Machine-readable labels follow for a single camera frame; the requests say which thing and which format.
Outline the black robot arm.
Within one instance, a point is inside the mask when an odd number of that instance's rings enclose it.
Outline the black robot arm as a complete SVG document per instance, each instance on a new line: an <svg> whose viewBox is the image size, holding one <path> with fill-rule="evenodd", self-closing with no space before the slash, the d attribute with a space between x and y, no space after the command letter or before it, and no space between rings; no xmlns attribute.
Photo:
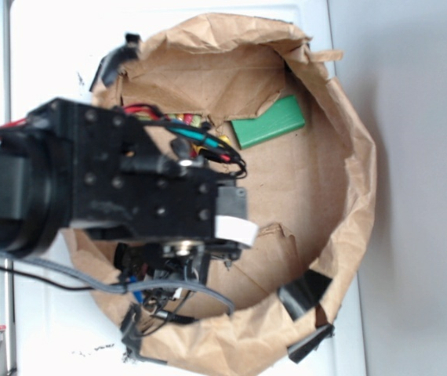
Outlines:
<svg viewBox="0 0 447 376"><path fill-rule="evenodd" d="M210 261L237 260L258 234L238 185L246 173L232 146L156 106L53 99L0 126L0 258L156 310L180 290L221 299L206 284ZM118 243L117 282L38 258L65 228Z"/></svg>

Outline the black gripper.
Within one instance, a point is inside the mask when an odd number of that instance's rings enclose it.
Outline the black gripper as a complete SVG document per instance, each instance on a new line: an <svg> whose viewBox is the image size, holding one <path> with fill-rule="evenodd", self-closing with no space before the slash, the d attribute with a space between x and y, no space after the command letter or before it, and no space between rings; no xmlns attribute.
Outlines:
<svg viewBox="0 0 447 376"><path fill-rule="evenodd" d="M245 163L231 147L160 116L140 120L55 99L28 117L67 171L64 226L115 241L114 266L157 312L183 291L204 291L212 259L253 246Z"/></svg>

